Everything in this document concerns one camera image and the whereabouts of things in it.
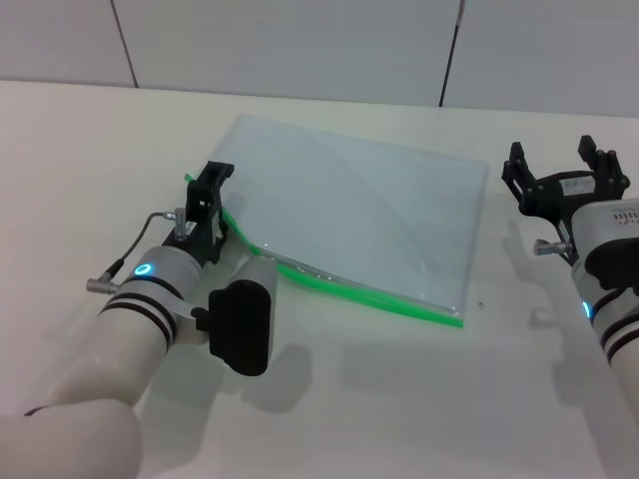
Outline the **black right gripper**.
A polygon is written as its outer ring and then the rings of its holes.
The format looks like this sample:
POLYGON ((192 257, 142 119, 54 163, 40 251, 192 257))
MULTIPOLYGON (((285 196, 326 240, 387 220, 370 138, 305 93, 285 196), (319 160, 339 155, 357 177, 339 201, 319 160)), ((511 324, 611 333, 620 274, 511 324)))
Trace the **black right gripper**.
POLYGON ((574 213, 587 203, 621 200, 628 188, 614 150, 599 150, 589 135, 581 137, 578 154, 591 172, 572 171, 536 179, 528 168, 522 145, 513 142, 501 179, 527 217, 550 222, 561 236, 572 236, 574 213))

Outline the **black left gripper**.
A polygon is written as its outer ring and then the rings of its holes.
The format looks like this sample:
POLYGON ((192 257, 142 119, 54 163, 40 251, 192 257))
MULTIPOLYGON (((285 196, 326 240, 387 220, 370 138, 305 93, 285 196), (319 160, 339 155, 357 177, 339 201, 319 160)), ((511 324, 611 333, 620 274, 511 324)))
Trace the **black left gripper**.
POLYGON ((188 182, 186 220, 195 225, 184 239, 174 235, 174 246, 199 265, 216 264, 220 259, 229 231, 221 188, 234 170, 232 164, 208 161, 199 175, 188 182))

